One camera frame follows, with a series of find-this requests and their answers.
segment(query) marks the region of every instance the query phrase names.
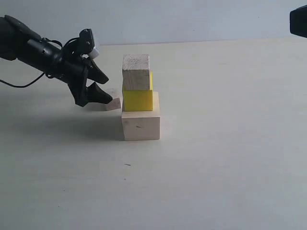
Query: black robotic arm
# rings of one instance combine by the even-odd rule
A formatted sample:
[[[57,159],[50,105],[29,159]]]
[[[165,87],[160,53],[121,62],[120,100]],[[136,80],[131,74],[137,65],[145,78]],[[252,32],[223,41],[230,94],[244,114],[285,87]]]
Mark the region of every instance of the black robotic arm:
[[[51,43],[60,45],[61,49]],[[0,17],[0,58],[19,59],[42,71],[48,78],[67,83],[79,106],[90,102],[107,104],[112,100],[96,84],[105,84],[109,80],[93,61],[98,55],[91,29],[82,30],[79,37],[62,46],[59,41],[42,38],[11,16]],[[88,78],[94,81],[89,87],[86,86]]]

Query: wooden block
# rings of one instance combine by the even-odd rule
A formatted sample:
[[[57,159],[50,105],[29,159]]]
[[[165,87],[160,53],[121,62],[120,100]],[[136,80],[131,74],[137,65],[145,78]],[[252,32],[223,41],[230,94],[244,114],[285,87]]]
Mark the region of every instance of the wooden block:
[[[122,112],[121,120],[125,140],[160,139],[159,94],[153,92],[153,110],[142,112]]]
[[[126,112],[153,110],[153,73],[150,72],[150,90],[125,90],[123,97]]]
[[[125,54],[122,72],[125,90],[150,90],[148,54]]]
[[[109,104],[101,104],[101,110],[102,111],[110,111],[110,110],[115,110],[115,109],[120,109],[121,108],[121,102],[120,102],[120,94],[119,90],[117,89],[107,89],[105,90],[106,93],[110,94],[111,97],[113,98],[112,101],[110,101]]]

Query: yellow block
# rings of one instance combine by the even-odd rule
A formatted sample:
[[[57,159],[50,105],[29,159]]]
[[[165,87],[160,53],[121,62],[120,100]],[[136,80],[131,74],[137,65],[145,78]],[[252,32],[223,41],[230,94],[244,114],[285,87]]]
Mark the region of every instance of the yellow block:
[[[153,110],[153,72],[150,72],[150,90],[125,90],[123,88],[126,112]]]

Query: table surface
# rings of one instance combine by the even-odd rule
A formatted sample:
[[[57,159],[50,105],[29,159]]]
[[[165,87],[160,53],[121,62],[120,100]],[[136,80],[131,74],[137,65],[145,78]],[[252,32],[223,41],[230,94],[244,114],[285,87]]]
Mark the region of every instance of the table surface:
[[[123,141],[120,110],[78,107],[58,80],[1,84],[1,229],[307,228],[306,39],[101,53],[104,89],[121,88],[123,54],[150,54],[161,140]],[[40,74],[0,69],[14,84]]]

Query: block tower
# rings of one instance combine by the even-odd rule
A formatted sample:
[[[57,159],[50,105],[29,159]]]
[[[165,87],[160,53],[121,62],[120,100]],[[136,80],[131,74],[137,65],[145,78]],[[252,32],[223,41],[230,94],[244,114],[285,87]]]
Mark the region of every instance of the block tower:
[[[125,140],[160,139],[158,92],[153,92],[149,55],[124,55],[121,120]]]

